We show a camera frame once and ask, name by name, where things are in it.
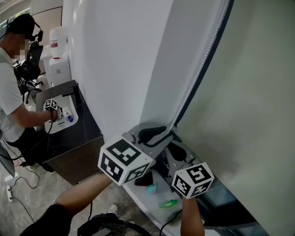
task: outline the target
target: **white shelf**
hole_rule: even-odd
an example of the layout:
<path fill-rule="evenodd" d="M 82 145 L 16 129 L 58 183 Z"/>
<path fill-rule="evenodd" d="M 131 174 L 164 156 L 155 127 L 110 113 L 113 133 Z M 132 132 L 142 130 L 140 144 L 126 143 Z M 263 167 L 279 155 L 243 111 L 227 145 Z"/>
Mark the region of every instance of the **white shelf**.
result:
<path fill-rule="evenodd" d="M 159 183 L 158 193 L 155 195 L 148 194 L 146 192 L 146 187 L 136 186 L 134 182 L 135 181 L 130 181 L 124 184 L 124 189 L 159 229 L 168 221 L 168 218 L 174 212 L 178 212 L 182 208 L 181 198 L 176 193 L 171 192 L 169 185 L 158 172 L 153 171 L 153 183 Z M 160 203 L 171 199 L 178 200 L 178 204 L 171 208 L 159 208 Z M 163 233 L 167 236 L 179 236 L 180 224 L 178 227 L 165 226 Z"/>

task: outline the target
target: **white box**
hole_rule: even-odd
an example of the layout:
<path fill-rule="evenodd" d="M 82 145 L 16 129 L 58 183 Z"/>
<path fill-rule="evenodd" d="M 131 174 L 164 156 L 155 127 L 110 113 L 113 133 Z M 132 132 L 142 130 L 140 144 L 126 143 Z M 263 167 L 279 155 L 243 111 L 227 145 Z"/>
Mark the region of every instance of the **white box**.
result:
<path fill-rule="evenodd" d="M 186 199 L 207 192 L 214 175 L 206 162 L 175 172 L 172 186 Z"/>
<path fill-rule="evenodd" d="M 153 159 L 122 136 L 116 136 L 100 149 L 98 167 L 118 185 L 142 177 Z"/>
<path fill-rule="evenodd" d="M 71 80 L 68 56 L 64 55 L 60 59 L 51 58 L 49 61 L 50 78 L 54 86 Z"/>

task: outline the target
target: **window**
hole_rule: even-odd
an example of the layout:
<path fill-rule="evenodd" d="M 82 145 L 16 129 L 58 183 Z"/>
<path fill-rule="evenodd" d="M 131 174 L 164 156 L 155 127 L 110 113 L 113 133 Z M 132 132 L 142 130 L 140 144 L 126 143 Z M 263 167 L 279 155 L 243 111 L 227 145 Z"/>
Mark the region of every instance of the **window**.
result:
<path fill-rule="evenodd" d="M 22 15 L 22 14 L 27 14 L 30 13 L 30 8 L 24 9 L 21 12 L 15 14 L 12 17 L 9 17 L 7 20 L 3 21 L 2 23 L 0 23 L 0 38 L 6 33 L 7 30 L 7 25 L 13 21 L 16 17 Z"/>

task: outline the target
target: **red label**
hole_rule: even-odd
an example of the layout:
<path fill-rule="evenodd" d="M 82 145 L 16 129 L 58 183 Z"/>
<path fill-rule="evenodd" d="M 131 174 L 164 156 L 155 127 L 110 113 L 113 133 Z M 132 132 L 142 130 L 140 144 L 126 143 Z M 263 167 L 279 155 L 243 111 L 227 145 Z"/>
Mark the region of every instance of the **red label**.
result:
<path fill-rule="evenodd" d="M 52 43 L 50 47 L 57 47 L 57 43 Z"/>

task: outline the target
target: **black and white marker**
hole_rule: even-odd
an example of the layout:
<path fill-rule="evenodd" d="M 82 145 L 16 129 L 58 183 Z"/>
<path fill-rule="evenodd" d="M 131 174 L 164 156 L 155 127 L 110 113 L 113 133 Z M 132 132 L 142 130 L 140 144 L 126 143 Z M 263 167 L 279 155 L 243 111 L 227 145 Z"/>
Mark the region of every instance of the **black and white marker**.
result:
<path fill-rule="evenodd" d="M 45 110 L 57 110 L 57 102 L 53 99 L 46 100 Z"/>
<path fill-rule="evenodd" d="M 118 185 L 142 177 L 153 159 L 122 136 L 116 136 L 100 149 L 98 167 Z"/>
<path fill-rule="evenodd" d="M 172 186 L 189 199 L 205 193 L 214 180 L 206 162 L 175 172 Z"/>

